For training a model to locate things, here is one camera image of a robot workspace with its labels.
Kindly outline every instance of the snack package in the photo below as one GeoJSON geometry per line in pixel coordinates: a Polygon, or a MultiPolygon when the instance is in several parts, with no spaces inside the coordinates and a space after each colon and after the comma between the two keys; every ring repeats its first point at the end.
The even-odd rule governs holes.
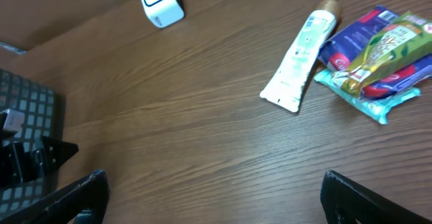
{"type": "MultiPolygon", "coordinates": [[[[329,38],[321,47],[319,59],[332,71],[345,70],[366,47],[371,37],[398,17],[396,13],[378,5],[368,14],[329,38]]],[[[364,87],[362,98],[384,99],[431,76],[432,55],[429,54],[387,78],[364,87]]]]}
{"type": "Polygon", "coordinates": [[[412,15],[400,16],[374,35],[344,72],[333,73],[333,83],[359,97],[365,86],[410,65],[432,51],[432,23],[412,15]]]}
{"type": "Polygon", "coordinates": [[[392,107],[395,107],[408,99],[416,96],[420,96],[421,92],[418,88],[409,88],[404,92],[399,92],[393,96],[389,96],[386,99],[376,101],[362,101],[342,91],[333,82],[331,77],[332,71],[330,69],[324,69],[318,73],[314,80],[320,82],[332,89],[336,94],[341,96],[345,101],[350,103],[356,109],[362,111],[369,117],[378,121],[380,124],[387,124],[387,114],[390,112],[392,107]]]}

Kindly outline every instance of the white device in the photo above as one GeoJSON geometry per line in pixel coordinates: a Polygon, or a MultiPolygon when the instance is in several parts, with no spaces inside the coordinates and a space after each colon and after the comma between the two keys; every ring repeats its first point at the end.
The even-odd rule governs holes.
{"type": "Polygon", "coordinates": [[[141,0],[144,12],[158,28],[164,28],[181,20],[184,11],[180,0],[141,0]]]}

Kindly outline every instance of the purple wrapper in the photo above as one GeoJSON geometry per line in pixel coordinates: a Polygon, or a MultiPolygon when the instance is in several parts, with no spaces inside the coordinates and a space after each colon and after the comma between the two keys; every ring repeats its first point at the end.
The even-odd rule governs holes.
{"type": "MultiPolygon", "coordinates": [[[[321,47],[319,60],[333,71],[345,70],[366,47],[371,37],[397,17],[398,15],[384,6],[376,6],[374,10],[329,38],[321,47]]],[[[384,99],[430,76],[432,55],[429,54],[389,77],[365,87],[362,98],[384,99]]]]}

